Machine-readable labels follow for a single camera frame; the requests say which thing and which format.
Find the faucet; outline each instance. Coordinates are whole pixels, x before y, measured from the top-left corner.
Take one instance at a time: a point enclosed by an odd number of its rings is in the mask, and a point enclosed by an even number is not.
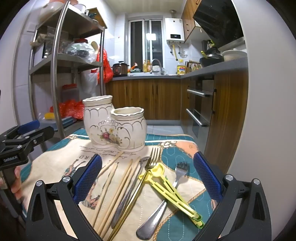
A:
[[[153,70],[153,61],[154,60],[157,60],[158,61],[158,63],[159,63],[159,67],[160,67],[160,75],[163,75],[163,68],[161,67],[161,63],[160,63],[160,61],[158,60],[158,59],[153,59],[152,61],[151,61],[151,65],[152,65],[152,70]]]

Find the table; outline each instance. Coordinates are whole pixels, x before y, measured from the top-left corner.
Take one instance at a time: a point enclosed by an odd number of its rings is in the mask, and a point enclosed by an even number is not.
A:
[[[114,195],[112,190],[115,190],[118,186],[119,183],[117,181],[125,170],[125,164],[131,158],[149,156],[153,146],[161,147],[161,159],[166,166],[165,175],[171,182],[175,179],[174,169],[176,164],[181,161],[186,161],[189,164],[188,176],[181,178],[178,191],[190,203],[190,206],[202,215],[203,221],[206,222],[215,209],[215,202],[211,200],[193,166],[192,158],[198,151],[198,147],[194,143],[193,138],[187,135],[162,136],[148,134],[145,147],[141,151],[121,155],[118,159],[118,168],[109,186],[101,210],[108,207],[108,203]],[[52,183],[60,181],[64,175],[73,175],[77,168],[86,165],[95,153],[101,155],[104,166],[118,152],[119,150],[116,147],[108,149],[94,148],[84,129],[74,132],[52,146],[47,152],[43,153],[32,164],[27,165],[21,171],[22,189],[25,196],[24,207],[28,207],[36,181],[43,180],[45,183]],[[109,170],[95,181],[94,188],[91,189],[86,200],[79,204],[88,220],[90,220],[94,212],[108,174]],[[138,241],[139,239],[135,234],[137,228],[152,214],[161,201],[161,196],[146,184],[132,212],[114,240]],[[67,233],[75,237],[65,214],[62,212],[61,204],[57,201],[56,205]],[[151,240],[191,241],[199,231],[186,215],[183,215],[181,211],[176,210],[173,205],[169,204]],[[110,233],[111,228],[107,232],[105,240]]]

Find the ceramic vase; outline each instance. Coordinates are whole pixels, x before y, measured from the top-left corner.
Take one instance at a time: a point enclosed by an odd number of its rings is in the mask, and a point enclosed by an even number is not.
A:
[[[112,128],[111,111],[114,110],[112,96],[98,96],[83,100],[84,104],[84,127],[92,144],[98,148],[108,148],[119,144],[109,135]]]
[[[126,152],[136,152],[145,146],[147,124],[144,109],[125,107],[111,111],[112,132],[116,132],[118,148]]]

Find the gray countertop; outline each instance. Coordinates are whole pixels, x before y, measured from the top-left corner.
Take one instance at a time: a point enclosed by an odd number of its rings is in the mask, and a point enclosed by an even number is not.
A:
[[[235,71],[248,69],[248,58],[240,58],[231,61],[226,61],[218,64],[213,64],[208,67],[201,68],[199,70],[190,72],[185,75],[145,75],[145,76],[128,76],[128,77],[117,77],[113,78],[115,80],[139,80],[139,79],[185,79],[188,77],[197,77],[201,75],[215,74],[225,71]]]

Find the white ceramic pot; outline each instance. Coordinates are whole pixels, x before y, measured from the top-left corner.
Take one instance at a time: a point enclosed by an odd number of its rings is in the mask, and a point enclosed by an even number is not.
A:
[[[98,96],[85,99],[84,104],[84,127],[93,145],[99,148],[108,148],[119,144],[110,135],[112,129],[111,111],[114,109],[112,96]]]
[[[111,111],[114,131],[117,131],[119,149],[136,152],[145,146],[147,123],[144,109],[125,107]]]
[[[222,56],[224,57],[224,61],[229,61],[229,60],[247,57],[248,55],[244,51],[233,49],[233,50],[224,51],[222,53]]]
[[[86,6],[83,4],[75,4],[74,7],[78,8],[81,12],[85,13]]]

